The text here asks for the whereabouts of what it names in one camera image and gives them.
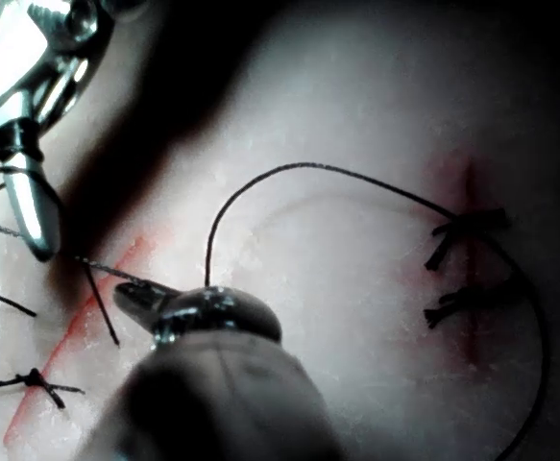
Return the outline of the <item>left arm needle driver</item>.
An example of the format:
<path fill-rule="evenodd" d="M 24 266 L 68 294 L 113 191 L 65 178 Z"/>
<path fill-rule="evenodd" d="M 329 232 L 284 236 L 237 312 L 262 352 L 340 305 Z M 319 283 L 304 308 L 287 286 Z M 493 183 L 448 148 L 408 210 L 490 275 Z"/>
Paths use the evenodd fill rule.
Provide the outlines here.
<path fill-rule="evenodd" d="M 236 330 L 281 343 L 282 328 L 274 311 L 259 298 L 226 286 L 190 290 L 161 305 L 152 335 L 156 345 L 188 333 Z"/>

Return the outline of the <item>right arm needle driver jaw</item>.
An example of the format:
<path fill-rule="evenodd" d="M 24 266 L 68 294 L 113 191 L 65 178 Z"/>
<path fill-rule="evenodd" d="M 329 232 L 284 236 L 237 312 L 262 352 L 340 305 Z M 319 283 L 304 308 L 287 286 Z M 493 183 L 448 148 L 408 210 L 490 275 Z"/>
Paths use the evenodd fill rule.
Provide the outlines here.
<path fill-rule="evenodd" d="M 61 247 L 60 210 L 41 162 L 13 156 L 4 164 L 4 183 L 22 239 L 39 261 L 52 259 Z"/>

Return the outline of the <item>left arm needle driver jaw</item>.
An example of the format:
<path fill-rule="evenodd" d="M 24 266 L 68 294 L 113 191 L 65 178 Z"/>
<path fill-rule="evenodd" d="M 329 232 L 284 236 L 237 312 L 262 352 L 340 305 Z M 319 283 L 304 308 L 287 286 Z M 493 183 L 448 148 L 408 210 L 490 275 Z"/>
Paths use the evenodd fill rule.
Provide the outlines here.
<path fill-rule="evenodd" d="M 153 281 L 121 282 L 113 288 L 116 306 L 142 328 L 152 328 L 166 305 L 182 294 L 180 290 Z"/>

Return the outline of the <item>right arm needle driver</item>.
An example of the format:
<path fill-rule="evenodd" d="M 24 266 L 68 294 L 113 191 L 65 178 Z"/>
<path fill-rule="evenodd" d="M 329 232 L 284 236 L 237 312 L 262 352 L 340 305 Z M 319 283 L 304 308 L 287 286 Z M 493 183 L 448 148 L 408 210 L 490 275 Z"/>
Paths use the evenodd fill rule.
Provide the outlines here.
<path fill-rule="evenodd" d="M 0 160 L 74 106 L 108 47 L 107 1 L 0 1 Z"/>

